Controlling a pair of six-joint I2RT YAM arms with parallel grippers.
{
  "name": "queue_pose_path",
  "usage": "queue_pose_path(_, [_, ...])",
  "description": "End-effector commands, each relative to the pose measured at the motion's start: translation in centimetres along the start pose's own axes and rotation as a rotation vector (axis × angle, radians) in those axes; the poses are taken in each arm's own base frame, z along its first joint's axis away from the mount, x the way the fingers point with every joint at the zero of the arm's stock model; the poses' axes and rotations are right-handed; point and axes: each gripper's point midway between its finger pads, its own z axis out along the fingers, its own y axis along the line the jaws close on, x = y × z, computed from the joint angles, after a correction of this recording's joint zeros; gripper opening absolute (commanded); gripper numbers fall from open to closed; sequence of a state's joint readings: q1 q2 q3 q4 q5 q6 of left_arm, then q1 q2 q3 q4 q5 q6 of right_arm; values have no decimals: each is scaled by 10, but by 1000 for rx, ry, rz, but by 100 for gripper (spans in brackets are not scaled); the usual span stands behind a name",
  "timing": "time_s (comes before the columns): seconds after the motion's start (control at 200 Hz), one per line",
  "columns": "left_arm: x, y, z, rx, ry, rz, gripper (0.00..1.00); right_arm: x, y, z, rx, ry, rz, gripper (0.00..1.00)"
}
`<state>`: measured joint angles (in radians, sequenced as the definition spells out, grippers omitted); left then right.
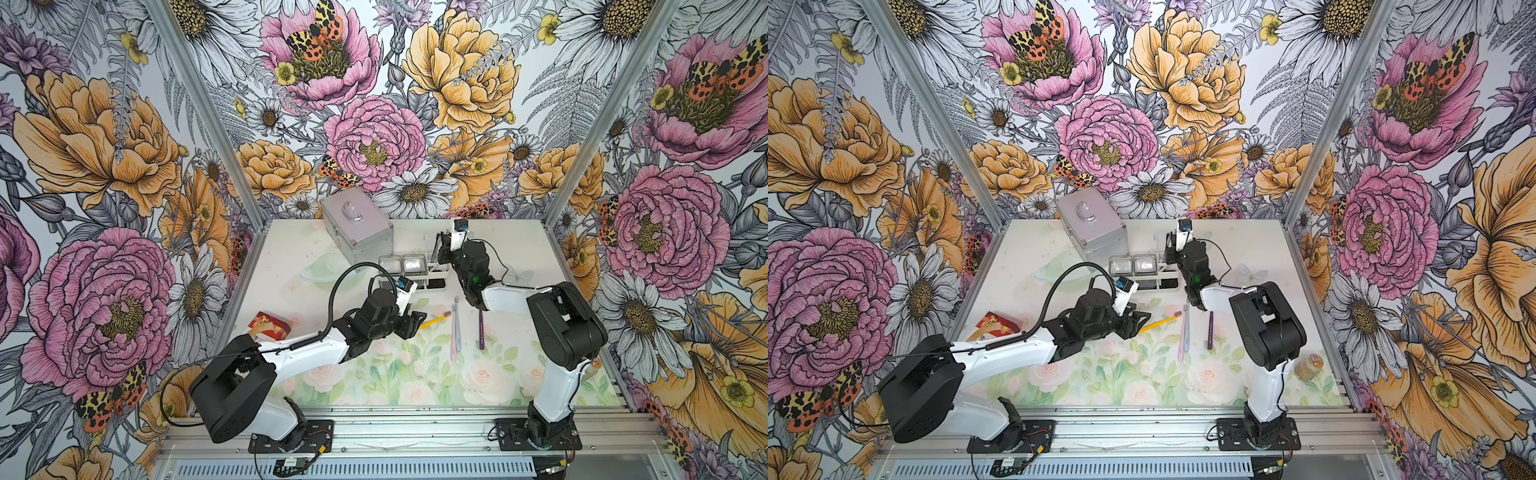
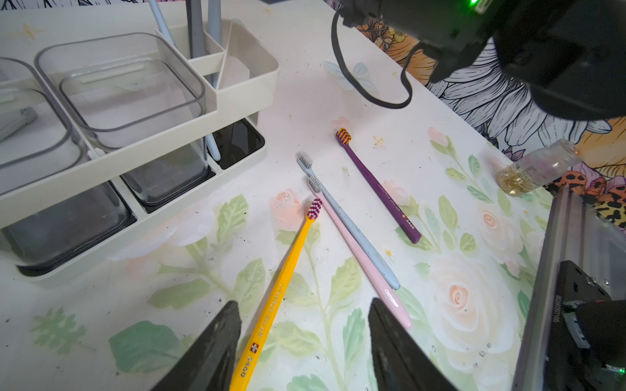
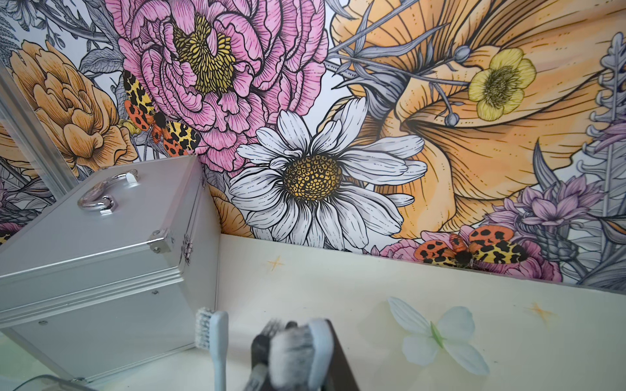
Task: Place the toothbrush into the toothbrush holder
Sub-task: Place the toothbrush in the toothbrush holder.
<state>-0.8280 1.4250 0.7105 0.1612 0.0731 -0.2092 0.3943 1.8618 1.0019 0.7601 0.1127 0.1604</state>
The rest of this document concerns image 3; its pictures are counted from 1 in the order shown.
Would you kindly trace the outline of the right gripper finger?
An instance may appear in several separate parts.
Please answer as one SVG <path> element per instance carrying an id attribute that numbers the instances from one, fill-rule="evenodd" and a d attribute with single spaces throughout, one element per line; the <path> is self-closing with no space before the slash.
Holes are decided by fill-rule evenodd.
<path id="1" fill-rule="evenodd" d="M 327 319 L 327 324 L 334 338 L 334 352 L 329 364 L 329 370 L 324 381 L 325 391 L 359 391 L 353 371 L 344 353 L 337 332 L 332 322 Z"/>

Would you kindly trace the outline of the light blue toothbrush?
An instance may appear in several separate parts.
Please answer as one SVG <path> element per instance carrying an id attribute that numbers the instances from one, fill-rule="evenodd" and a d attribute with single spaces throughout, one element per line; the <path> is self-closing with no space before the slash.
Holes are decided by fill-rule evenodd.
<path id="1" fill-rule="evenodd" d="M 203 307 L 196 315 L 195 346 L 210 353 L 214 365 L 215 390 L 227 389 L 228 313 Z"/>

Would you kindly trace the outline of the black toothbrush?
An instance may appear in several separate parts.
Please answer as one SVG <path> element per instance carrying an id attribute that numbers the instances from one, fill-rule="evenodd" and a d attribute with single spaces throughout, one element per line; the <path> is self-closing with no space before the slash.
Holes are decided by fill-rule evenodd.
<path id="1" fill-rule="evenodd" d="M 270 320 L 257 335 L 251 345 L 251 373 L 244 387 L 244 391 L 274 391 L 270 382 L 268 370 L 268 358 L 270 342 L 278 332 L 292 327 L 297 327 L 298 323 L 289 321 L 286 324 L 279 319 Z"/>

